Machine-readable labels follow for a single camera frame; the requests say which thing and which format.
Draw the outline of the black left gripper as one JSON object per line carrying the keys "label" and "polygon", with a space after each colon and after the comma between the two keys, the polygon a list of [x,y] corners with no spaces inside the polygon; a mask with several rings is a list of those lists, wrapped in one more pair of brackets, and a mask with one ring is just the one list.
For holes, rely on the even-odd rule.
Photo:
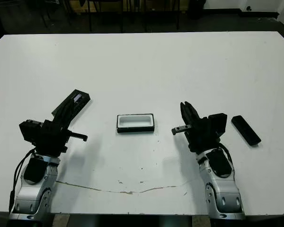
{"label": "black left gripper", "polygon": [[81,104],[68,101],[55,114],[53,121],[45,120],[35,140],[35,150],[39,155],[59,157],[67,150],[70,137],[87,141],[88,136],[68,130],[71,121],[81,111]]}

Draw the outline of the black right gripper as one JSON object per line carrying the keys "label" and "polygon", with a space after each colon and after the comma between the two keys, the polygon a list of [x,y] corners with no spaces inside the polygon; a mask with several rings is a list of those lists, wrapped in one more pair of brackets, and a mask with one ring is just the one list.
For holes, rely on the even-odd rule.
{"label": "black right gripper", "polygon": [[171,129],[173,135],[184,132],[189,149],[194,153],[202,153],[218,147],[220,137],[225,133],[224,115],[200,118],[189,102],[181,102],[180,111],[185,125]]}

